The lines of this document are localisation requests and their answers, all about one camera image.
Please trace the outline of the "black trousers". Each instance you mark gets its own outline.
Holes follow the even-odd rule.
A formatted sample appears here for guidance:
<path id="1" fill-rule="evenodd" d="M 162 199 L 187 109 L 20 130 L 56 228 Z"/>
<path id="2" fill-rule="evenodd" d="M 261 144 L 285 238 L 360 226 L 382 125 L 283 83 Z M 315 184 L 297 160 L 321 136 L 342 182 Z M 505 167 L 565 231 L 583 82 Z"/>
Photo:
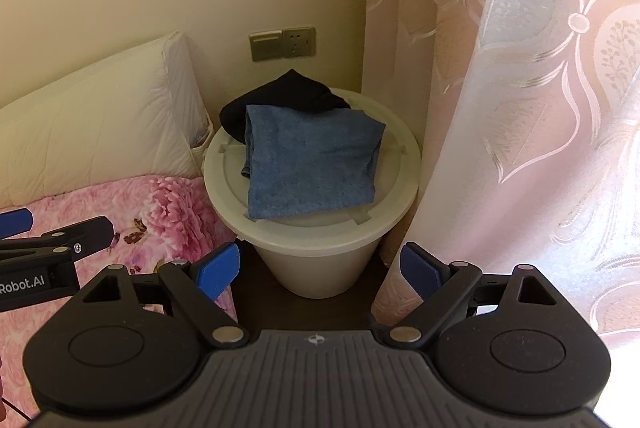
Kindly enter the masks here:
<path id="1" fill-rule="evenodd" d="M 227 103 L 219 112 L 222 129 L 233 139 L 245 142 L 248 106 L 286 107 L 307 114 L 321 114 L 350 105 L 325 84 L 291 69 L 275 80 L 263 84 Z"/>

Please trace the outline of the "pink floral blanket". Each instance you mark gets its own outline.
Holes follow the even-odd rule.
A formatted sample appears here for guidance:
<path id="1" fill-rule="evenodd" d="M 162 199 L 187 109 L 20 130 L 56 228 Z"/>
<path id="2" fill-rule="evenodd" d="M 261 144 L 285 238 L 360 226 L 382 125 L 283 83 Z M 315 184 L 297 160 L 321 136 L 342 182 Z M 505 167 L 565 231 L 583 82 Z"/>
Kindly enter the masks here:
<path id="1" fill-rule="evenodd" d="M 164 263 L 195 263 L 235 235 L 217 216 L 201 178 L 140 176 L 44 197 L 26 206 L 34 217 L 30 237 L 104 216 L 113 225 L 110 247 L 76 263 L 80 284 L 110 263 L 131 274 L 152 273 Z M 6 409 L 3 427 L 23 427 L 39 410 L 23 368 L 30 337 L 66 304 L 50 303 L 1 315 L 1 378 Z"/>

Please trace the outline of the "white round stool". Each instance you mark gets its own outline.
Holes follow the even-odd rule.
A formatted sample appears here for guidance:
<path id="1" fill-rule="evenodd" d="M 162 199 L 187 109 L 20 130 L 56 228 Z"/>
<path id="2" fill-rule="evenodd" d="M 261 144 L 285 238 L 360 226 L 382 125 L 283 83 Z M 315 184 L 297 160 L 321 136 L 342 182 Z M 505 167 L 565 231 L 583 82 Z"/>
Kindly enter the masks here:
<path id="1" fill-rule="evenodd" d="M 248 218 L 250 181 L 241 175 L 245 147 L 218 129 L 203 161 L 205 187 L 221 221 L 252 244 L 277 280 L 314 299 L 340 295 L 355 284 L 378 242 L 404 218 L 418 193 L 420 149 L 409 127 L 373 99 L 334 88 L 354 109 L 385 124 L 375 199 L 370 205 L 291 219 Z"/>

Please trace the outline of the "blue folded towel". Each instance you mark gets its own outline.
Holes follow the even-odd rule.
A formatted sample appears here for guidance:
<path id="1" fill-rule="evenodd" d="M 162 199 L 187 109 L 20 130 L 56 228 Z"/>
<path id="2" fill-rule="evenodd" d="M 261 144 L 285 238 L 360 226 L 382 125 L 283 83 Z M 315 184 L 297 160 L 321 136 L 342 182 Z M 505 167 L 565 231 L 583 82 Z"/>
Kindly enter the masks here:
<path id="1" fill-rule="evenodd" d="M 282 219 L 369 205 L 385 124 L 361 110 L 246 109 L 247 212 Z"/>

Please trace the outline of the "pink patterned curtain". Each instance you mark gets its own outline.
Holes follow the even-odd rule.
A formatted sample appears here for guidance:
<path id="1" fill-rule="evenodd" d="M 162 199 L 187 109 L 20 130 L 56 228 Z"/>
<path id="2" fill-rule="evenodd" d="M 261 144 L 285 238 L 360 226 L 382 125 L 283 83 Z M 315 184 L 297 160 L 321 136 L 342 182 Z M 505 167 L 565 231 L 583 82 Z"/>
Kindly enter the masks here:
<path id="1" fill-rule="evenodd" d="M 638 350 L 639 0 L 367 0 L 362 89 L 422 149 L 386 263 L 533 263 Z"/>

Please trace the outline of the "bronze wall socket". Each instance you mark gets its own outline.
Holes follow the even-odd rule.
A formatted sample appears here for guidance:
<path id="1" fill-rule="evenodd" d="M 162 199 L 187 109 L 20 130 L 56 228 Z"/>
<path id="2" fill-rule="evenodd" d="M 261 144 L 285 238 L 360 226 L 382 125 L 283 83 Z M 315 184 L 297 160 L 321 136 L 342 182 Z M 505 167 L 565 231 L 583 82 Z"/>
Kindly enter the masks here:
<path id="1" fill-rule="evenodd" d="M 282 31 L 284 58 L 313 57 L 316 54 L 316 29 L 300 26 Z"/>

